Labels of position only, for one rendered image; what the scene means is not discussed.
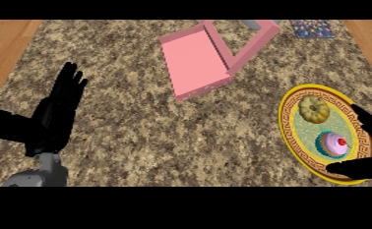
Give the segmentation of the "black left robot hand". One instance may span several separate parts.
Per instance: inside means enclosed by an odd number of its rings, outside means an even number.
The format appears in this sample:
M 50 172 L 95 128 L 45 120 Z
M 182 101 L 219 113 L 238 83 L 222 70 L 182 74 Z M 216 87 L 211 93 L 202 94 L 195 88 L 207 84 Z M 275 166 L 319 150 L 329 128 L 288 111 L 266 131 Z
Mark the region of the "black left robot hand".
M 22 143 L 27 156 L 59 153 L 65 148 L 86 85 L 83 72 L 74 63 L 67 62 L 33 117 L 0 110 L 0 140 Z

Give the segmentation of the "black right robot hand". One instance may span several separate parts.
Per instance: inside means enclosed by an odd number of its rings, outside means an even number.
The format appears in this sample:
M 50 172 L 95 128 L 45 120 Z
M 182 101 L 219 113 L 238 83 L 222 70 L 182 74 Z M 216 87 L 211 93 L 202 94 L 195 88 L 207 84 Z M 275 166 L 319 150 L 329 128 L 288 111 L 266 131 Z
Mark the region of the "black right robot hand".
M 360 128 L 372 137 L 372 114 L 356 104 L 352 109 L 362 123 Z M 328 173 L 347 176 L 353 180 L 372 179 L 372 157 L 335 162 L 325 167 Z

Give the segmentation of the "pink frosted cupcake with cherry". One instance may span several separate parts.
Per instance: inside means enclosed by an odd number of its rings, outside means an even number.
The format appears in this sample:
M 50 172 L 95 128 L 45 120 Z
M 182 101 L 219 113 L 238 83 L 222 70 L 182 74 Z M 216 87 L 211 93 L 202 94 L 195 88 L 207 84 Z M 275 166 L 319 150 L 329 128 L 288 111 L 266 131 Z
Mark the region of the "pink frosted cupcake with cherry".
M 324 156 L 341 158 L 349 149 L 344 137 L 335 132 L 322 132 L 316 138 L 316 149 Z

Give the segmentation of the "yellow patterned plate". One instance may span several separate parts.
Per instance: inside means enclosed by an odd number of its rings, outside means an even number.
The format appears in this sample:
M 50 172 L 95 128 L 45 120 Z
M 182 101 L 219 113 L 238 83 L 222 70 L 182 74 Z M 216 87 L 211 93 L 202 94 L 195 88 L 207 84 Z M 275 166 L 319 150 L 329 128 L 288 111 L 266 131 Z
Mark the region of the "yellow patterned plate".
M 300 114 L 300 102 L 306 96 L 316 96 L 328 106 L 329 116 L 321 124 L 309 122 Z M 360 128 L 352 104 L 353 100 L 331 87 L 306 84 L 287 92 L 279 105 L 281 133 L 295 158 L 319 177 L 340 185 L 356 185 L 363 180 L 328 173 L 326 166 L 344 160 L 372 157 L 372 137 Z M 346 140 L 343 157 L 321 153 L 316 143 L 325 132 L 340 134 Z

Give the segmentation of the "pink open cardboard box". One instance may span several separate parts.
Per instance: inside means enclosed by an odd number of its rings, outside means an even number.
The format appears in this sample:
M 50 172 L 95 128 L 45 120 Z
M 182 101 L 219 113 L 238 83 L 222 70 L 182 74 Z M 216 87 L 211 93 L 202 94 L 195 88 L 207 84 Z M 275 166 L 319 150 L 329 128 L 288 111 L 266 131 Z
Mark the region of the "pink open cardboard box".
M 158 39 L 177 101 L 233 81 L 235 73 L 281 31 L 273 20 L 257 20 L 257 24 L 260 30 L 236 55 L 232 55 L 213 20 L 200 20 L 195 26 Z

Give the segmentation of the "dark blue patterned flat box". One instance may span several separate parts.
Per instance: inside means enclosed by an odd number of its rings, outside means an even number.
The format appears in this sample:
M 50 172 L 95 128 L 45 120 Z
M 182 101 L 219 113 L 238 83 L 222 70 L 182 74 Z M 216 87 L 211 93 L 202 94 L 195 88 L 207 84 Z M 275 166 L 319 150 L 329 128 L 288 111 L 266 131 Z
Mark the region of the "dark blue patterned flat box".
M 298 38 L 334 38 L 326 20 L 291 20 L 291 27 Z

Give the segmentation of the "grey rounded object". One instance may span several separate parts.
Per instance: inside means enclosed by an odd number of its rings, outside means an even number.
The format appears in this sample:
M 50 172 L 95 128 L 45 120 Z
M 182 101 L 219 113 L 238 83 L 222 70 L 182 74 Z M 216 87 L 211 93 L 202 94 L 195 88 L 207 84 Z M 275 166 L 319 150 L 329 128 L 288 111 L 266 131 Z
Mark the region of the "grey rounded object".
M 259 25 L 259 23 L 256 22 L 256 20 L 241 20 L 242 23 L 254 30 L 260 30 L 262 27 Z M 279 25 L 282 20 L 273 20 L 273 22 Z

